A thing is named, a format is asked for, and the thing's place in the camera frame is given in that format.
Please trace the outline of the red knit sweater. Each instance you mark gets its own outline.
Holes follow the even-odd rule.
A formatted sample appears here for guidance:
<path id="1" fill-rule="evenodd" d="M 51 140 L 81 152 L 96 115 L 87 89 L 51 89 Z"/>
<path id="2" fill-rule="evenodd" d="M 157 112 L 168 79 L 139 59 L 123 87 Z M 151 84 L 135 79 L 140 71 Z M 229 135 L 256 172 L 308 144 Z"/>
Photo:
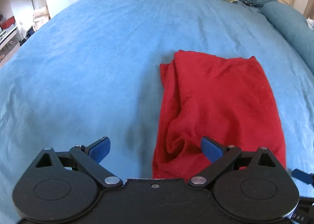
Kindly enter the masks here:
<path id="1" fill-rule="evenodd" d="M 244 151 L 265 146 L 286 165 L 276 101 L 255 57 L 179 50 L 160 65 L 160 77 L 164 92 L 153 178 L 190 179 L 210 165 L 201 151 L 204 136 Z"/>

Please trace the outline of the blue bed sheet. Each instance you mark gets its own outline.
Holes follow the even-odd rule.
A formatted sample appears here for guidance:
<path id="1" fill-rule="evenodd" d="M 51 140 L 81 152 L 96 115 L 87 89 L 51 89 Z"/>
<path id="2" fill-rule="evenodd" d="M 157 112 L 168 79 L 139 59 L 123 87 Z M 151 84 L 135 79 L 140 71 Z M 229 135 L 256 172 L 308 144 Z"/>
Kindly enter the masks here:
<path id="1" fill-rule="evenodd" d="M 107 136 L 104 166 L 150 178 L 163 95 L 159 65 L 178 50 L 256 57 L 271 85 L 287 166 L 313 172 L 313 74 L 258 8 L 224 0 L 80 0 L 1 68 L 1 223 L 12 190 L 44 148 Z"/>

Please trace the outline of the teal rolled duvet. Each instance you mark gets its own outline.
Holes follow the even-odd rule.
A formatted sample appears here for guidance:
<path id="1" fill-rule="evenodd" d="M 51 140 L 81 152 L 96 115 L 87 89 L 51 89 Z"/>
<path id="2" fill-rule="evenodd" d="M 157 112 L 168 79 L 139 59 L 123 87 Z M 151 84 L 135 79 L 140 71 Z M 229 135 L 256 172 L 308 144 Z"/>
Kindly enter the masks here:
<path id="1" fill-rule="evenodd" d="M 261 11 L 313 72 L 313 30 L 306 18 L 293 7 L 279 2 L 264 4 Z"/>

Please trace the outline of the light blue white blanket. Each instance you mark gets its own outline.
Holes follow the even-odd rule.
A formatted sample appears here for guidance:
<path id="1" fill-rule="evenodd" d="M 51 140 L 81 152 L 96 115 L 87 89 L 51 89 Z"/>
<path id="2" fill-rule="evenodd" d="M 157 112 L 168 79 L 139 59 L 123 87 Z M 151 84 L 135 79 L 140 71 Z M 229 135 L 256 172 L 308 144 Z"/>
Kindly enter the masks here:
<path id="1" fill-rule="evenodd" d="M 314 31 L 314 20 L 313 20 L 313 19 L 307 18 L 307 25 L 308 25 L 308 27 L 309 27 L 312 31 Z"/>

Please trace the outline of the white shelf desk unit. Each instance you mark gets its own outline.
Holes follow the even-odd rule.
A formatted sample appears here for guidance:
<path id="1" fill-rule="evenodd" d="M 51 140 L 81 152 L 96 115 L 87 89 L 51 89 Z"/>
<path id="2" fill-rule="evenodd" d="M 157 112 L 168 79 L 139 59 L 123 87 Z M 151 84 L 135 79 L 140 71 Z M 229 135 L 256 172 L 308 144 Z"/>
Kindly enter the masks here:
<path id="1" fill-rule="evenodd" d="M 1 36 L 1 66 L 27 40 L 29 32 L 36 32 L 51 19 L 46 0 L 1 0 L 1 17 L 1 26 L 9 19 L 14 20 Z"/>

